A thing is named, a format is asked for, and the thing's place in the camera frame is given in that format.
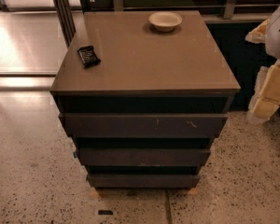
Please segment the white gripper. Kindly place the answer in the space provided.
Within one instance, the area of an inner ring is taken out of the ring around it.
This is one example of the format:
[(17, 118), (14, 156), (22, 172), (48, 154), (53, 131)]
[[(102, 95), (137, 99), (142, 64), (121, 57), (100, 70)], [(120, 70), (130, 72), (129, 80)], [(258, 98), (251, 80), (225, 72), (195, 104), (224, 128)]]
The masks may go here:
[(248, 105), (247, 120), (262, 124), (280, 107), (280, 60), (270, 67), (260, 68), (254, 92)]

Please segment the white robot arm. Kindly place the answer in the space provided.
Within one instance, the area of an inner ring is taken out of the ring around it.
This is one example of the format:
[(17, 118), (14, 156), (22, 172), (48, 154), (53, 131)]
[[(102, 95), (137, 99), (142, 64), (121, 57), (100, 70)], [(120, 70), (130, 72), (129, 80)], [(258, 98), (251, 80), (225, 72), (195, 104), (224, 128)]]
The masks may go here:
[(268, 20), (249, 32), (245, 40), (264, 43), (266, 53), (276, 59), (270, 67), (260, 68), (255, 93), (248, 105), (247, 120), (262, 124), (275, 113), (280, 117), (280, 6)]

